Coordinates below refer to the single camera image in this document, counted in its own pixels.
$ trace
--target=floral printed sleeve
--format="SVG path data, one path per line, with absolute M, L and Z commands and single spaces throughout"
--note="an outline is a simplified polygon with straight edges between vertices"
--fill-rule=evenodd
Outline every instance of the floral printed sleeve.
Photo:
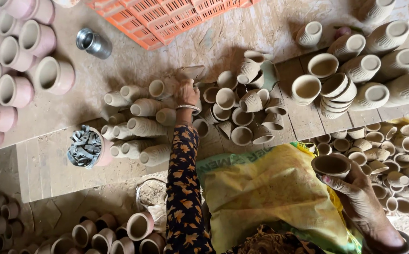
M 201 214 L 198 138 L 192 126 L 175 126 L 167 182 L 167 254 L 215 253 Z

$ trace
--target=black and orange floral fabric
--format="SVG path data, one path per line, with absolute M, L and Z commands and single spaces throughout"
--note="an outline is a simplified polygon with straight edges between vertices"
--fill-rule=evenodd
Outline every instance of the black and orange floral fabric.
M 175 126 L 167 182 L 167 254 L 215 253 L 201 213 L 200 182 L 195 162 L 199 136 L 192 126 Z M 277 234 L 266 225 L 226 253 L 324 254 L 291 232 Z

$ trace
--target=bangle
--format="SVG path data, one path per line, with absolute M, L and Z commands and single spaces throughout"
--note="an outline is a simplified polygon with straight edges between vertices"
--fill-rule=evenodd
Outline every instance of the bangle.
M 402 236 L 402 238 L 405 240 L 405 245 L 402 247 L 402 250 L 396 252 L 395 254 L 409 254 L 409 236 L 405 233 L 403 233 L 402 231 L 399 231 L 400 236 Z M 379 251 L 373 251 L 366 243 L 366 240 L 363 238 L 363 245 L 362 245 L 362 249 L 364 249 L 366 251 L 366 253 L 369 254 L 377 254 L 380 253 Z
M 199 109 L 198 107 L 191 106 L 191 105 L 178 105 L 178 107 L 176 108 L 176 110 L 181 109 L 181 108 L 190 108 L 190 109 L 193 109 L 193 110 L 194 110 L 193 114 L 200 112 L 200 109 Z

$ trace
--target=hand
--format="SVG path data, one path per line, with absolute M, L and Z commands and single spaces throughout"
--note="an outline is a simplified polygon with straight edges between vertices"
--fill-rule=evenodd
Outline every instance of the hand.
M 193 88 L 193 79 L 183 79 L 177 87 L 175 97 L 178 105 L 195 106 L 200 100 L 200 90 Z
M 386 217 L 371 180 L 356 162 L 347 160 L 351 169 L 345 181 L 327 175 L 322 180 L 336 191 L 347 216 L 358 226 L 371 249 L 400 250 L 405 241 Z

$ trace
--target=cement bag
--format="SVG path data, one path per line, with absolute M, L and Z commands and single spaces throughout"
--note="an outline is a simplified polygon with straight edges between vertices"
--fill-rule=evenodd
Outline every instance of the cement bag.
M 197 162 L 217 253 L 242 244 L 262 223 L 279 230 L 275 228 L 279 220 L 292 226 L 288 231 L 326 251 L 361 252 L 330 197 L 342 210 L 339 199 L 316 178 L 313 156 L 304 150 L 284 144 Z

